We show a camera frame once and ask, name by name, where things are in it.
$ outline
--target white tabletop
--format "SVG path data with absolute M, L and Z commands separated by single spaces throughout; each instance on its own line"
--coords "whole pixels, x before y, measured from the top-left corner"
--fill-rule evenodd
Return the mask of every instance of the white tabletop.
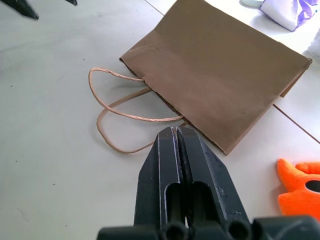
M 149 1 L 163 13 L 173 2 L 163 1 L 166 7 Z M 131 76 L 118 58 L 161 19 L 150 4 L 79 0 L 73 7 L 64 1 L 34 0 L 38 22 L 0 4 L 1 239 L 94 240 L 102 227 L 133 224 L 138 174 L 149 149 L 123 155 L 105 145 L 96 130 L 102 107 L 90 92 L 87 75 L 90 68 L 103 67 Z M 278 33 L 289 39 L 297 34 L 263 20 L 257 10 L 238 1 L 233 3 L 238 8 L 234 12 L 229 4 L 219 4 L 231 15 L 237 12 L 241 21 L 247 18 L 246 23 L 267 26 L 268 35 Z M 102 73 L 94 75 L 94 86 L 107 103 L 143 87 Z M 299 101 L 291 95 L 292 101 Z M 300 107 L 309 118 L 317 117 Z M 174 116 L 154 93 L 118 109 L 151 118 Z M 124 149 L 152 141 L 169 126 L 114 114 L 104 123 L 110 137 Z M 285 190 L 275 171 L 277 158 L 316 161 L 320 155 L 319 144 L 275 107 L 230 155 L 210 148 L 226 164 L 251 219 L 280 215 L 277 196 Z

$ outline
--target black object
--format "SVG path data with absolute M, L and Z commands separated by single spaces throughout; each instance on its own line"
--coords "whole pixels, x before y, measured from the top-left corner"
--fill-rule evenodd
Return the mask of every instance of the black object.
M 0 0 L 1 2 L 7 4 L 9 7 L 16 10 L 23 16 L 28 18 L 32 18 L 35 20 L 39 19 L 39 15 L 35 12 L 35 10 L 31 7 L 31 5 L 26 0 Z M 66 0 L 67 2 L 77 5 L 77 0 Z
M 251 224 L 226 166 L 177 127 L 157 135 L 142 166 L 134 226 L 104 228 L 97 240 L 320 240 L 320 226 L 310 216 Z

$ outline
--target orange stuffed toy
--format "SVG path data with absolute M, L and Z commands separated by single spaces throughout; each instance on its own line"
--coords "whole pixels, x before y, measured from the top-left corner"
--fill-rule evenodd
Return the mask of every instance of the orange stuffed toy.
M 310 215 L 320 221 L 320 162 L 277 161 L 278 175 L 288 193 L 279 195 L 284 215 Z

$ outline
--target purple fabric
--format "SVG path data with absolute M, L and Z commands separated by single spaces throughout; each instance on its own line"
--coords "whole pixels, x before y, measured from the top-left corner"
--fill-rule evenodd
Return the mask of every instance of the purple fabric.
M 260 10 L 276 23 L 294 31 L 320 8 L 320 0 L 264 0 Z

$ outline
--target white plastic bag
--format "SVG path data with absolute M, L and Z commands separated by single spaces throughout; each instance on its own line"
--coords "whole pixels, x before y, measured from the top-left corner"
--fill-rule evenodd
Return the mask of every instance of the white plastic bag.
M 310 47 L 308 48 L 308 51 L 312 55 L 320 58 L 320 29 L 318 33 L 315 35 L 315 38 Z

